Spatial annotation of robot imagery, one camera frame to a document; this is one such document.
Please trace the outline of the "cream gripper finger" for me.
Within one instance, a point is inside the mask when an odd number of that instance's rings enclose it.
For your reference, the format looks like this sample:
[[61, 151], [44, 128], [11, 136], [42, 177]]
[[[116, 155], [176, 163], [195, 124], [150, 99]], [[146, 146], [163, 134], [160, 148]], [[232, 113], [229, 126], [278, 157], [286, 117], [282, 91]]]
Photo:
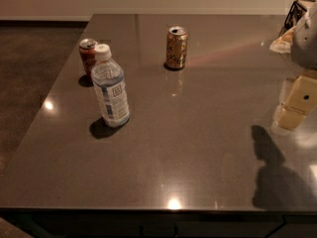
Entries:
[[317, 75], [300, 74], [287, 78], [279, 94], [273, 124], [283, 130], [295, 130], [317, 107]]

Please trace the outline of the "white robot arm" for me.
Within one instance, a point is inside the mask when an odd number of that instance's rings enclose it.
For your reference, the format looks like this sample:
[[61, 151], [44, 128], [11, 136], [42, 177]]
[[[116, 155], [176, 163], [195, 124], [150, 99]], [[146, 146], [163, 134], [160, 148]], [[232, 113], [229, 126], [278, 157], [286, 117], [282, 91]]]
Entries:
[[295, 0], [278, 38], [269, 49], [289, 54], [303, 71], [287, 78], [279, 94], [272, 126], [282, 132], [294, 131], [317, 107], [317, 1]]

